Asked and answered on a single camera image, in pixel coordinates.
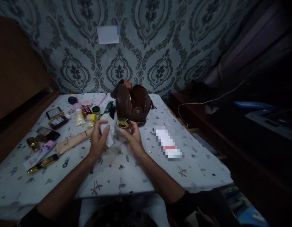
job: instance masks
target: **damask wallpaper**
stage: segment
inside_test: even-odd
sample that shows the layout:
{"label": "damask wallpaper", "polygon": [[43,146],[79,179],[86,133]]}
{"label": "damask wallpaper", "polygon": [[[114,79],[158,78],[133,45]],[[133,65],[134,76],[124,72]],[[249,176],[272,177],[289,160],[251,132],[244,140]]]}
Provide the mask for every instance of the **damask wallpaper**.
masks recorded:
{"label": "damask wallpaper", "polygon": [[[0,0],[61,93],[111,92],[120,79],[163,99],[202,81],[258,0]],[[96,26],[118,25],[119,44]]]}

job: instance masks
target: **white cable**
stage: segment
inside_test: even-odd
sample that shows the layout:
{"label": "white cable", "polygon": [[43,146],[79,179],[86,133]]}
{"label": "white cable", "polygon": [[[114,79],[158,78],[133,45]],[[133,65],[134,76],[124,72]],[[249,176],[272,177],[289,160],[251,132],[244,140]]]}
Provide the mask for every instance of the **white cable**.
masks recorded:
{"label": "white cable", "polygon": [[178,111],[178,114],[179,114],[179,116],[181,117],[182,121],[183,121],[183,122],[186,124],[186,126],[188,127],[188,123],[186,123],[186,122],[184,121],[184,119],[182,118],[182,116],[181,116],[181,114],[180,114],[180,109],[179,109],[180,106],[182,106],[182,105],[201,105],[201,104],[205,104],[205,103],[207,103],[207,102],[211,102],[211,101],[219,100],[220,98],[224,97],[225,95],[227,95],[227,94],[229,94],[229,93],[235,91],[235,90],[236,90],[236,89],[237,89],[237,88],[238,88],[238,87],[239,87],[239,86],[245,81],[245,79],[243,79],[243,81],[240,82],[240,84],[237,85],[235,89],[233,89],[233,90],[231,90],[231,91],[229,91],[229,92],[223,94],[222,96],[220,96],[220,97],[217,98],[217,99],[212,99],[212,100],[209,100],[209,101],[206,101],[206,102],[203,102],[203,103],[184,103],[184,104],[180,104],[180,105],[178,105],[178,106],[177,106],[177,111]]}

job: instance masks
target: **person's right hand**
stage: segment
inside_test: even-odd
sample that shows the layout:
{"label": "person's right hand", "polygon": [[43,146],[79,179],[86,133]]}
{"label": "person's right hand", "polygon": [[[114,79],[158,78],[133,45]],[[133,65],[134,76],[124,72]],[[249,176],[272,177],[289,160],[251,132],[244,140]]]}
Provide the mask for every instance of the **person's right hand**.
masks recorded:
{"label": "person's right hand", "polygon": [[121,133],[123,134],[129,145],[129,150],[134,156],[142,155],[145,152],[145,149],[140,138],[140,130],[137,126],[137,123],[131,121],[129,128],[131,130],[131,133],[128,133],[124,129],[121,129]]}

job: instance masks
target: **floral print tablecloth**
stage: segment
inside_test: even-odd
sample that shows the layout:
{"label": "floral print tablecloth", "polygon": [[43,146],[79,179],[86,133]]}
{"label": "floral print tablecloth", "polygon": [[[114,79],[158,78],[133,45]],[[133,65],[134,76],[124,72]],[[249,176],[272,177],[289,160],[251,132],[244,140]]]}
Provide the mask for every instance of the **floral print tablecloth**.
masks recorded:
{"label": "floral print tablecloth", "polygon": [[[97,99],[102,94],[77,94],[79,101]],[[60,107],[65,113],[72,105],[68,103],[69,95],[60,95],[41,115],[30,132],[13,149],[0,165],[0,218],[15,219],[25,215],[39,203],[89,152],[91,139],[87,139],[59,157],[46,169],[28,175],[23,163],[33,154],[26,139],[35,137],[36,130],[48,126],[46,111]],[[151,109],[147,122],[140,127],[142,142],[146,152],[181,186],[190,192],[211,190],[232,183],[230,171],[213,154],[203,147],[170,113],[161,97],[150,94],[157,107]],[[110,95],[100,104],[104,111]],[[75,127],[75,114],[63,127],[56,130],[61,134],[57,143],[71,138],[87,129],[87,125]],[[154,136],[155,126],[166,126],[176,144],[184,151],[180,161],[168,161]],[[56,152],[53,148],[47,155]],[[123,144],[117,149],[108,149],[96,162],[90,174],[77,194],[79,198],[105,195],[125,195],[131,193],[152,192],[153,185],[147,178],[134,157]]]}

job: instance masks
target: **hand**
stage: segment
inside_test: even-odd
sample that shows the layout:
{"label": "hand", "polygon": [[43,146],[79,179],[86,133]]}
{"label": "hand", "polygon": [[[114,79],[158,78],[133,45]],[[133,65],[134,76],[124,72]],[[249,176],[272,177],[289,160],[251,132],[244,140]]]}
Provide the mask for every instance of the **hand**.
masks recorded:
{"label": "hand", "polygon": [[128,133],[127,131],[121,129],[121,133],[125,137],[128,145],[129,150],[134,156],[140,156],[143,153],[145,153],[145,149],[142,144],[142,140],[140,138],[140,130],[137,126],[137,123],[134,121],[131,121],[131,124],[129,126],[129,129],[131,129],[131,133]]}
{"label": "hand", "polygon": [[103,135],[100,133],[100,125],[107,124],[107,120],[99,120],[95,123],[94,129],[91,135],[91,147],[88,156],[92,158],[93,161],[97,160],[106,149],[106,140],[110,130],[110,125],[107,125],[103,131]]}

